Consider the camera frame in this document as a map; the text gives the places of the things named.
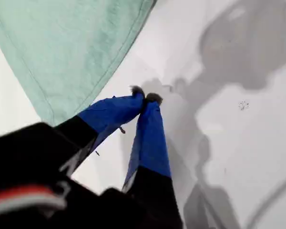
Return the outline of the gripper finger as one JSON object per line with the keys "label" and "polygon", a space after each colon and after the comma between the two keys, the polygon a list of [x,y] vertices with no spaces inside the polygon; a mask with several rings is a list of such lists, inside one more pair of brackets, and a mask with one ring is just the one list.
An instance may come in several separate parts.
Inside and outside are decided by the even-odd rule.
{"label": "gripper finger", "polygon": [[61,172],[70,176],[109,135],[142,111],[145,100],[142,88],[132,86],[131,92],[129,96],[99,100],[55,127],[79,147],[60,167]]}
{"label": "gripper finger", "polygon": [[123,191],[144,211],[142,229],[181,229],[160,105],[149,93],[133,141]]}

